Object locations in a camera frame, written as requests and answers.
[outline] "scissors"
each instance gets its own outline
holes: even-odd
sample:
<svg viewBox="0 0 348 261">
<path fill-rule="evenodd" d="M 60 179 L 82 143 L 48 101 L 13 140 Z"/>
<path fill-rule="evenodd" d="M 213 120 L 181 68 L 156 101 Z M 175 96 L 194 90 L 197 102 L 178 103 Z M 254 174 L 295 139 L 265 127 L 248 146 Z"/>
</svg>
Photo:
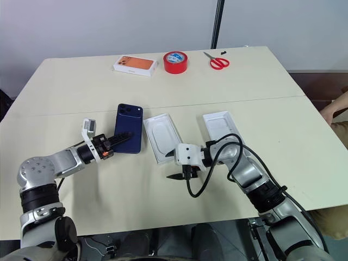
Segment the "scissors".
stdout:
<svg viewBox="0 0 348 261">
<path fill-rule="evenodd" d="M 215 70 L 221 70 L 229 66 L 229 61 L 224 58 L 215 58 L 204 52 L 206 56 L 210 58 L 210 66 Z"/>
</svg>

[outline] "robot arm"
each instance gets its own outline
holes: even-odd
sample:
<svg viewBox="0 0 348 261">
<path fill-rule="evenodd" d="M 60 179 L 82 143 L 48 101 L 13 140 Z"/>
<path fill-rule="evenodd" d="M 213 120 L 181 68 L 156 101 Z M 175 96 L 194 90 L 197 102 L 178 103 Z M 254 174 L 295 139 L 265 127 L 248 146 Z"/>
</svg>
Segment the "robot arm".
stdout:
<svg viewBox="0 0 348 261">
<path fill-rule="evenodd" d="M 55 179 L 68 177 L 93 160 L 98 163 L 112 157 L 112 147 L 132 137 L 132 133 L 110 138 L 104 134 L 94 136 L 95 129 L 95 120 L 84 119 L 85 145 L 75 145 L 50 156 L 29 158 L 21 164 L 17 175 L 23 208 L 21 248 L 4 260 L 62 260 L 76 246 L 76 228 L 72 219 L 63 216 L 65 208 L 59 201 Z"/>
<path fill-rule="evenodd" d="M 175 163 L 182 165 L 183 173 L 168 176 L 186 179 L 192 196 L 189 179 L 197 177 L 197 171 L 206 167 L 225 164 L 229 180 L 235 181 L 246 194 L 264 223 L 270 226 L 267 238 L 276 257 L 280 260 L 333 260 L 325 251 L 323 242 L 310 222 L 302 215 L 284 189 L 276 185 L 270 176 L 251 157 L 243 153 L 240 138 L 226 136 L 218 141 L 207 142 L 206 148 L 192 144 L 179 144 L 168 156 L 175 156 Z"/>
</svg>

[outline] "wall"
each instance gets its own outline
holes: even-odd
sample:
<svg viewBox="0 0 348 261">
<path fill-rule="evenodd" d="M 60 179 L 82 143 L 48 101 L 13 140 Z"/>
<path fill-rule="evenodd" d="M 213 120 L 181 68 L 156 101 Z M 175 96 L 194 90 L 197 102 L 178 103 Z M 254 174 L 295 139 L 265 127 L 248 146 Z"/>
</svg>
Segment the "wall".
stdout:
<svg viewBox="0 0 348 261">
<path fill-rule="evenodd" d="M 266 45 L 287 70 L 348 70 L 348 1 L 225 1 L 217 45 Z"/>
<path fill-rule="evenodd" d="M 0 88 L 46 58 L 207 49 L 216 0 L 0 0 Z"/>
</svg>

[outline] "blue smartphone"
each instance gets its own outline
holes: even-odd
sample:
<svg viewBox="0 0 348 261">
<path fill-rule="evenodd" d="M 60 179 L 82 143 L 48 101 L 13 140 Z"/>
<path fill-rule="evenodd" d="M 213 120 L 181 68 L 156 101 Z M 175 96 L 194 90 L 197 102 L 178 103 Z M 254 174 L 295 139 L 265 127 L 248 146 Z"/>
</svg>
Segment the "blue smartphone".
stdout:
<svg viewBox="0 0 348 261">
<path fill-rule="evenodd" d="M 133 136 L 113 147 L 114 152 L 137 154 L 141 150 L 142 107 L 120 103 L 117 108 L 115 135 L 132 132 Z"/>
</svg>

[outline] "phone box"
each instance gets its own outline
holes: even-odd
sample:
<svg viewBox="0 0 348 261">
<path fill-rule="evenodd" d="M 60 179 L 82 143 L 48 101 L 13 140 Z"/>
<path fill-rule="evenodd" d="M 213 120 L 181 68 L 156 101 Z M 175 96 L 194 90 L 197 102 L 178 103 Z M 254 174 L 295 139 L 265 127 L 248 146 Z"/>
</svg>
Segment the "phone box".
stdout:
<svg viewBox="0 0 348 261">
<path fill-rule="evenodd" d="M 151 76 L 156 69 L 157 64 L 157 60 L 122 55 L 115 62 L 114 69 L 119 72 Z"/>
</svg>

